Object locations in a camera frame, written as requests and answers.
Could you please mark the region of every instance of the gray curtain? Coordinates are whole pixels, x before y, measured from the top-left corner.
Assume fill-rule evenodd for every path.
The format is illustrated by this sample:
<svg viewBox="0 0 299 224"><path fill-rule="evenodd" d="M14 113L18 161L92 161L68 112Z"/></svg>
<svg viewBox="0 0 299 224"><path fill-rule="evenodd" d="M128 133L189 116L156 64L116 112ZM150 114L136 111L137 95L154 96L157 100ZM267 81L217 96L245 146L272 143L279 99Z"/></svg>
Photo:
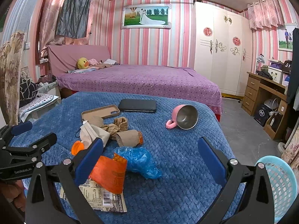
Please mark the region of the gray curtain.
<svg viewBox="0 0 299 224"><path fill-rule="evenodd" d="M57 19L56 35L72 39L86 37L91 0L64 0Z"/></svg>

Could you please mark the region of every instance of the screw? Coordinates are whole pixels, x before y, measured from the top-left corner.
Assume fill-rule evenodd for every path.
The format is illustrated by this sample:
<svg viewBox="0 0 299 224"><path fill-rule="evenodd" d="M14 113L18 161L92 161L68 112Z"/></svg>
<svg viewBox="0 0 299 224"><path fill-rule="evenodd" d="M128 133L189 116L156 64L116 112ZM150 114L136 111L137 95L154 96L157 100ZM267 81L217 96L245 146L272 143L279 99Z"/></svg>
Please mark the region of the screw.
<svg viewBox="0 0 299 224"><path fill-rule="evenodd" d="M229 160L229 162L230 162L232 165L237 165L237 164L238 164L238 160L237 160L237 159L234 159L234 158L232 158L231 160Z"/></svg>
<svg viewBox="0 0 299 224"><path fill-rule="evenodd" d="M69 165L69 164L71 164L71 162L72 162L72 160L70 160L69 158L63 160L64 165Z"/></svg>
<svg viewBox="0 0 299 224"><path fill-rule="evenodd" d="M265 165L264 165L262 162L259 162L259 163L258 163L258 167L259 167L259 168L264 168Z"/></svg>
<svg viewBox="0 0 299 224"><path fill-rule="evenodd" d="M41 161L39 161L37 164L36 164L36 167L38 167L38 168L40 168L40 167L42 167L42 162Z"/></svg>

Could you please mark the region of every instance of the human hand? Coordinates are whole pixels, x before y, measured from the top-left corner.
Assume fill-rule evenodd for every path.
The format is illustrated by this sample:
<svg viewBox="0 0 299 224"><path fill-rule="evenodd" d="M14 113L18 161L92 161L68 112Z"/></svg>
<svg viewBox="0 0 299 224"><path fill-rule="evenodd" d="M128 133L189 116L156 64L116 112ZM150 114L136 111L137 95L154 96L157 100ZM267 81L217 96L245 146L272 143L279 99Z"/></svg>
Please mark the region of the human hand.
<svg viewBox="0 0 299 224"><path fill-rule="evenodd" d="M22 180L17 180L13 184L0 182L0 192L9 202L14 202L15 207L25 211L26 196Z"/></svg>

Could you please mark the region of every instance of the pink mug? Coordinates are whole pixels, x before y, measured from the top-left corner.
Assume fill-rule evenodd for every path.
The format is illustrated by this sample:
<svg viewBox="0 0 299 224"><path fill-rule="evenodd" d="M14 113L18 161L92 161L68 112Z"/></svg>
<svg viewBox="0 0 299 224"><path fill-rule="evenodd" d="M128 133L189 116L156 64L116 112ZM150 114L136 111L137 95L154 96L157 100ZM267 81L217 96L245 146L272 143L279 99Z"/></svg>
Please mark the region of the pink mug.
<svg viewBox="0 0 299 224"><path fill-rule="evenodd" d="M179 105L176 106L171 114L170 120L166 123L167 129L172 129L176 126L183 130L192 129L198 121L198 113L192 105Z"/></svg>

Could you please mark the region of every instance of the wedding dress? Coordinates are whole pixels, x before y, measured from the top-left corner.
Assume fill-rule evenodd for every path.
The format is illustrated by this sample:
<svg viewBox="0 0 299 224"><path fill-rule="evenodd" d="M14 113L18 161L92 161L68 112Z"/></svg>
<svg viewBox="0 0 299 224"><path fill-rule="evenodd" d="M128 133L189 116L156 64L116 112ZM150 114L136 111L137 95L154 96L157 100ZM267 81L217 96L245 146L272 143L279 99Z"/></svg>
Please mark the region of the wedding dress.
<svg viewBox="0 0 299 224"><path fill-rule="evenodd" d="M145 13L143 13L140 24L143 24L143 25L145 25L145 24L146 25L162 25L162 24L165 24L165 22L161 21L161 20L152 20L152 19L148 18Z"/></svg>

